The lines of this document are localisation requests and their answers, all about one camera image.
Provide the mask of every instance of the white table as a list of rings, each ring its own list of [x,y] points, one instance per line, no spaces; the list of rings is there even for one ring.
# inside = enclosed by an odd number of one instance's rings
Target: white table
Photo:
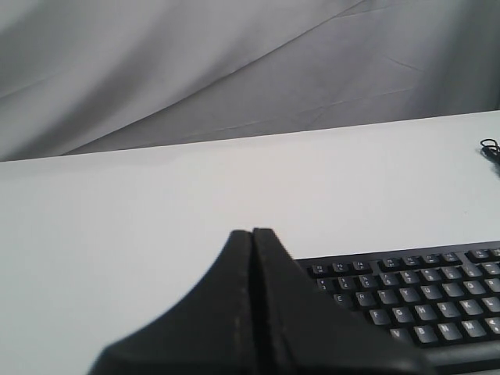
[[[313,257],[500,239],[500,112],[0,164],[0,373],[85,373],[230,230]]]

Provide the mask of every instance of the black cable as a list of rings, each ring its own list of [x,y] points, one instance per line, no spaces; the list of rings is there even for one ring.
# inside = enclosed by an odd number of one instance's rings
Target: black cable
[[[500,146],[495,139],[484,139],[481,141],[481,153],[490,159],[492,162],[500,164]]]

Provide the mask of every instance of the black keyboard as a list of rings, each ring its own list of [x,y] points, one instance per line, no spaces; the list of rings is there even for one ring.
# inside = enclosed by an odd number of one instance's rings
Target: black keyboard
[[[500,241],[297,262],[319,291],[422,348],[439,373],[500,373]]]

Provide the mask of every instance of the black plastic object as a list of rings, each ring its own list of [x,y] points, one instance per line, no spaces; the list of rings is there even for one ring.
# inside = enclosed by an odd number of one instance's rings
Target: black plastic object
[[[91,375],[434,374],[317,291],[271,230],[235,231],[169,312],[106,348]]]

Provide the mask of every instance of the gray fabric backdrop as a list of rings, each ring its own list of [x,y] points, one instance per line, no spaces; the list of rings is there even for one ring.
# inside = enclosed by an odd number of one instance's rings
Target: gray fabric backdrop
[[[3,160],[498,108],[499,0],[2,2]]]

